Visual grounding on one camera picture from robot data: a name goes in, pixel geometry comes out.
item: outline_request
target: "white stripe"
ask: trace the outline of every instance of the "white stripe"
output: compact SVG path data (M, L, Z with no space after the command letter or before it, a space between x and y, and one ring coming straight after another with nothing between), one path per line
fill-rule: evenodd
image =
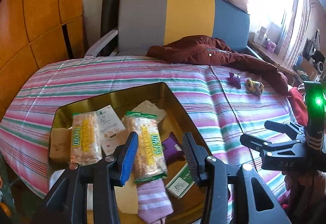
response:
M144 200L149 200L149 199L153 199L153 198L160 198L160 197L166 197L166 193L162 192L162 193L155 193L155 194L148 194L148 195L141 195L138 196L138 201L144 201Z
M151 208L168 206L168 205L171 205L170 200L165 200L165 201L160 201L160 202L150 203L150 204L145 204L145 205L139 205L139 209L140 210L148 210Z

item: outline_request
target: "sofa backrest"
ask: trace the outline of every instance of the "sofa backrest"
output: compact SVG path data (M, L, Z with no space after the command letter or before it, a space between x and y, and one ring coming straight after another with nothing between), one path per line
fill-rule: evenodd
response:
M120 55L145 55L153 45L199 34L241 51L249 15L224 0L120 0L118 30Z

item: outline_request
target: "maroon jacket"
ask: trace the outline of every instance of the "maroon jacket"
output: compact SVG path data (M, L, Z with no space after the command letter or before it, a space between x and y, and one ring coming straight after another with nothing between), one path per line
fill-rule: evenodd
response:
M187 36L164 46L149 48L148 57L170 63L225 66L261 75L276 92L287 95L287 78L270 63L232 51L223 40L205 35Z

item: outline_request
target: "pink box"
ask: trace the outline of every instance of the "pink box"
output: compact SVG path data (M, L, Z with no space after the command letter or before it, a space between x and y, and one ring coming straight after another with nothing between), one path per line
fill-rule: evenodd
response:
M266 49L270 52L274 52L275 48L276 48L276 43L273 43L270 40L268 40L266 44Z

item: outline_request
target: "purple pouch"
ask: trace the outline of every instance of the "purple pouch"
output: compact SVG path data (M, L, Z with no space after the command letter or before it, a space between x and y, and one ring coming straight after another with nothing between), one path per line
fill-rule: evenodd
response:
M166 163L178 158L184 160L182 145L179 143L173 132L171 132L169 137L162 142L162 146Z
M236 88L241 89L241 77L232 72L229 72L229 74L230 77L228 78L228 81L232 83Z

